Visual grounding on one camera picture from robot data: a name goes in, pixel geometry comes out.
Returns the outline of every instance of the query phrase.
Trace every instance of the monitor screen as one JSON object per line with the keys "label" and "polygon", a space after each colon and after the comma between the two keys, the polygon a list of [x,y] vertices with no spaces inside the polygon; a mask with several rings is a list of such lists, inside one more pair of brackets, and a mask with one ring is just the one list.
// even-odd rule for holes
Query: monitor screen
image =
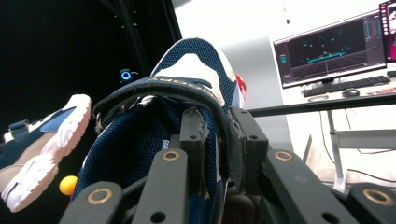
{"label": "monitor screen", "polygon": [[386,67],[379,10],[273,44],[283,89]]}
{"label": "monitor screen", "polygon": [[379,4],[387,63],[396,62],[396,1]]}

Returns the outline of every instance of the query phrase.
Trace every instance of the blue sneaker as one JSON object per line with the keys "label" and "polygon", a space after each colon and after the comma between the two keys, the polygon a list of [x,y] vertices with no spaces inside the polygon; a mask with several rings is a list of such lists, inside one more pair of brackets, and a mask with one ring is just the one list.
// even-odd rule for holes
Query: blue sneaker
{"label": "blue sneaker", "polygon": [[47,188],[58,163],[75,148],[91,115],[91,98],[73,95],[66,106],[40,121],[9,126],[0,154],[0,192],[11,212],[19,212]]}
{"label": "blue sneaker", "polygon": [[242,106],[240,94],[221,50],[200,38],[176,42],[150,77],[121,87],[93,107],[99,136],[78,174],[72,200],[99,181],[126,188],[148,175],[155,154],[167,149],[172,134],[180,134],[182,113],[197,106],[209,130],[205,138],[206,189],[190,196],[189,222],[219,223],[222,184],[227,181],[223,175],[227,172],[222,172],[227,164],[219,164],[219,152],[224,156],[227,151],[226,114],[230,106]]}

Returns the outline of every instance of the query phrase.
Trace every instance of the shoe sole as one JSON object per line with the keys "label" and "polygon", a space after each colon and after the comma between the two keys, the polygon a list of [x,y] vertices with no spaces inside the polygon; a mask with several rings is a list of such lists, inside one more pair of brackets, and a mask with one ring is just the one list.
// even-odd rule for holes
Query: shoe sole
{"label": "shoe sole", "polygon": [[88,127],[91,98],[73,95],[64,110],[75,110],[64,120],[41,154],[26,162],[2,193],[11,212],[19,212],[37,199],[58,174],[58,163],[76,147]]}

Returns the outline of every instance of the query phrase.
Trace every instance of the black strap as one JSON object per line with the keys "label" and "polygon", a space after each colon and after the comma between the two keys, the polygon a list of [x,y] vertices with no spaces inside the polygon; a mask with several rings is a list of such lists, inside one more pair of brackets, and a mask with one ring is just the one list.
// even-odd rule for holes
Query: black strap
{"label": "black strap", "polygon": [[[193,83],[186,78],[144,77],[119,88],[93,107],[92,112],[96,116],[97,126],[102,126],[104,120],[106,123],[111,122],[122,113],[126,105],[132,105],[140,97],[150,95],[184,100],[206,108],[216,122],[220,153],[225,153],[222,154],[223,156],[227,155],[227,150],[230,148],[228,123],[218,100],[202,84]],[[223,167],[227,167],[224,162],[226,161],[221,162]]]}

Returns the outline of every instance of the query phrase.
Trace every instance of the blue light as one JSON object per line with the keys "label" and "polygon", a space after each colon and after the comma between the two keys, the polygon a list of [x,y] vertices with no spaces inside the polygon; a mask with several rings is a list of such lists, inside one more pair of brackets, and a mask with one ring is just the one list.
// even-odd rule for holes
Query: blue light
{"label": "blue light", "polygon": [[123,72],[121,73],[121,78],[123,80],[130,80],[132,78],[132,75],[130,72]]}

